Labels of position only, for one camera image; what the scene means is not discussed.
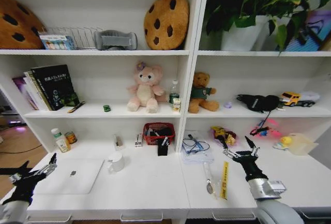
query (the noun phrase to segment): pink stuffed bear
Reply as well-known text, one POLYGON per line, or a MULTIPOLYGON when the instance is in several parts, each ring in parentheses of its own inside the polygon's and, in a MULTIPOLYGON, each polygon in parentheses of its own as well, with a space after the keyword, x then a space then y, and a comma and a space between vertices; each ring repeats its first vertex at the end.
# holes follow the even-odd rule
POLYGON ((155 98, 164 94, 164 89, 159 86, 162 76, 162 68, 159 65, 147 67, 144 62, 137 64, 134 72, 134 80, 137 84, 128 88, 135 94, 127 104, 129 111, 137 111, 139 106, 143 106, 148 113, 157 112, 158 103, 155 98))

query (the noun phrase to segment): cookie-shaped cushion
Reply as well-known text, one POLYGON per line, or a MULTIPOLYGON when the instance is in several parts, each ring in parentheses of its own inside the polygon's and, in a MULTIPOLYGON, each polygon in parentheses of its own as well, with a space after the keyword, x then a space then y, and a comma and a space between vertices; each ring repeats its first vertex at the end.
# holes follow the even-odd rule
POLYGON ((148 46, 153 50, 178 48, 185 39, 188 20, 187 0, 156 0, 144 20, 148 46))
POLYGON ((0 0, 0 49, 41 49, 42 23, 16 0, 0 0))

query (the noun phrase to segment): plastic bottle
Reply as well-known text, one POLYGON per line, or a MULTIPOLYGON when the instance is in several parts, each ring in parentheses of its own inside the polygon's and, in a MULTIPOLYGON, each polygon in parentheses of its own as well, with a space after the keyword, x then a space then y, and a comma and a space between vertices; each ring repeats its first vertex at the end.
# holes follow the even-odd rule
POLYGON ((61 152, 65 153, 67 151, 69 151, 71 149, 70 143, 67 140, 67 138, 60 132, 60 130, 58 128, 53 128, 51 130, 55 142, 58 146, 58 148, 60 148, 61 152))
POLYGON ((178 90, 178 81, 173 80, 172 81, 172 86, 170 89, 170 94, 169 94, 169 103, 173 104, 173 99, 174 98, 179 98, 179 90, 178 90))

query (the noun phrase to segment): yellow ruler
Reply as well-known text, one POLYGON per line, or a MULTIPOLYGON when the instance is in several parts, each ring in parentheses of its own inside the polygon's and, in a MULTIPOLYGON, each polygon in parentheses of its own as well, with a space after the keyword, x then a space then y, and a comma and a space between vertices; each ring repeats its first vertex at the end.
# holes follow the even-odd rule
POLYGON ((227 200, 229 163, 224 161, 220 197, 227 200))

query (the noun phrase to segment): drawer handle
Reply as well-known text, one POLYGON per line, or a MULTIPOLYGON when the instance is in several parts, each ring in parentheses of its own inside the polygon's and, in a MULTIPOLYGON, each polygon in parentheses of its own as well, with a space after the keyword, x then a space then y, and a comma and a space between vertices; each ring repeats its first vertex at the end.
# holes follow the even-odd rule
POLYGON ((163 221, 163 213, 161 213, 161 218, 160 219, 135 219, 135 218, 127 218, 123 217, 123 214, 121 214, 121 222, 161 222, 163 221))
POLYGON ((54 222, 57 222, 57 223, 66 223, 66 222, 70 221, 70 219, 72 218, 72 216, 69 215, 69 217, 66 220, 56 220, 56 219, 53 219, 53 220, 30 220, 30 218, 31 218, 30 215, 26 218, 26 222, 27 223, 54 223, 54 222))
POLYGON ((255 214, 252 212, 252 217, 215 217, 214 215, 214 212, 212 212, 212 215, 213 215, 213 219, 215 221, 225 221, 225 220, 255 220, 256 217, 255 217, 255 214))
POLYGON ((330 220, 331 216, 325 216, 325 217, 309 217, 307 216, 303 211, 300 210, 302 215, 306 217, 308 220, 330 220))

